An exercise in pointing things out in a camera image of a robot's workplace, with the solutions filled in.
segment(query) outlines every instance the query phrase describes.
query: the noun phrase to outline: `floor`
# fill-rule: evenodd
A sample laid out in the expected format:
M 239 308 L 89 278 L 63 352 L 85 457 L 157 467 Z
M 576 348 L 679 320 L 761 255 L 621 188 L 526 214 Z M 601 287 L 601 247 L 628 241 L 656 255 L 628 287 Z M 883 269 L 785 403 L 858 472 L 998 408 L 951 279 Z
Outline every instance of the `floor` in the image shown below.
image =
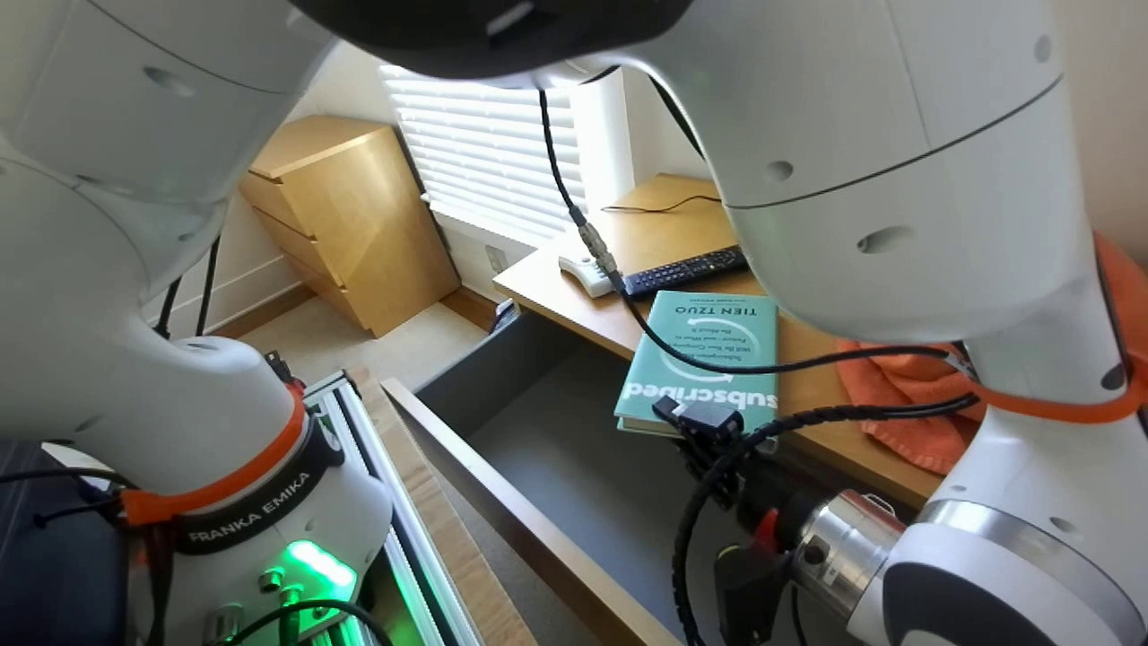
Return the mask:
M 430 305 L 427 312 L 414 317 L 398 332 L 383 339 L 362 339 L 353 322 L 344 322 L 334 308 L 325 300 L 306 300 L 272 322 L 243 333 L 261 352 L 282 352 L 290 369 L 302 379 L 320 379 L 328 373 L 339 373 L 344 367 L 370 367 L 378 377 L 398 377 L 408 389 L 420 389 L 433 379 L 441 369 L 449 369 L 456 359 L 465 359 L 469 348 L 486 341 L 486 332 L 469 320 L 456 317 L 444 305 Z M 552 513 L 557 523 L 566 527 L 601 562 L 607 562 L 656 619 L 665 619 L 676 628 L 676 608 L 665 579 L 667 544 L 671 544 L 671 516 L 679 509 L 679 498 L 688 493 L 688 476 L 676 476 L 676 457 L 649 457 L 656 454 L 649 442 L 621 445 L 610 461 L 601 461 L 593 454 L 590 430 L 610 427 L 607 407 L 565 407 L 552 408 L 548 403 L 579 403 L 565 397 L 571 389 L 602 389 L 601 377 L 602 367 L 593 357 L 571 357 L 565 359 L 546 379 L 530 384 L 526 391 L 526 407 L 511 407 L 491 422 L 486 422 L 469 442 L 486 445 L 487 461 L 511 474 L 546 513 Z M 548 408 L 548 445 L 534 445 L 530 461 L 520 461 L 527 442 L 539 442 L 539 436 L 527 436 L 539 427 L 539 413 Z M 601 482 L 621 482 L 613 483 L 626 497 L 613 497 L 610 504 L 590 504 L 585 497 L 576 498 L 571 487 L 561 483 L 601 483 Z M 530 568 L 520 562 L 520 556 L 477 516 L 466 498 L 454 497 L 465 523 L 498 570 L 506 592 L 517 600 L 520 614 L 534 628 L 543 646 L 582 646 L 593 641 L 593 634 L 582 628 L 582 620 L 534 579 Z M 590 523 L 590 516 L 618 516 L 613 527 L 626 533 L 602 533 L 607 523 Z M 699 554 L 718 549 L 731 527 L 718 516 L 712 516 L 712 534 L 699 534 Z M 707 634 L 714 631 L 714 608 L 707 602 L 707 559 L 693 568 L 697 596 L 699 596 L 699 619 Z M 833 646 L 852 641 L 833 626 L 833 619 L 804 602 L 813 641 Z M 778 611 L 775 641 L 790 646 L 796 641 L 785 608 Z

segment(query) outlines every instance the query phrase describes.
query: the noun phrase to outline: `window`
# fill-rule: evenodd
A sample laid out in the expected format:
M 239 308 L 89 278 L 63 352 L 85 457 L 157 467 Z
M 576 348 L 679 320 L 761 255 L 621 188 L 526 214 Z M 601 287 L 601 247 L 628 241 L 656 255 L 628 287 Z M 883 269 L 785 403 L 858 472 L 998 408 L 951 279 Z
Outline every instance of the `window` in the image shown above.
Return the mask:
M 534 89 L 441 83 L 393 64 L 383 88 L 438 219 L 526 247 L 571 227 L 546 163 Z M 566 190 L 585 205 L 571 92 L 548 89 L 548 115 Z

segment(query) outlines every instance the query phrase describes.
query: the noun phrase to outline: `blue book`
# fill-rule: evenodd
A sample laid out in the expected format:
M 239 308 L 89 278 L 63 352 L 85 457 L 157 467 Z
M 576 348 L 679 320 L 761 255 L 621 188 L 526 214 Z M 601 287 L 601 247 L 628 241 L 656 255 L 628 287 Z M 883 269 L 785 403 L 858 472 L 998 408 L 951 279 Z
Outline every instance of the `blue book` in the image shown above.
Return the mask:
M 765 296 L 656 290 L 649 327 L 687 357 L 720 367 L 778 359 L 778 305 Z M 662 352 L 648 333 L 621 384 L 618 430 L 679 437 L 654 403 L 714 403 L 744 413 L 746 430 L 778 413 L 775 373 L 712 373 Z

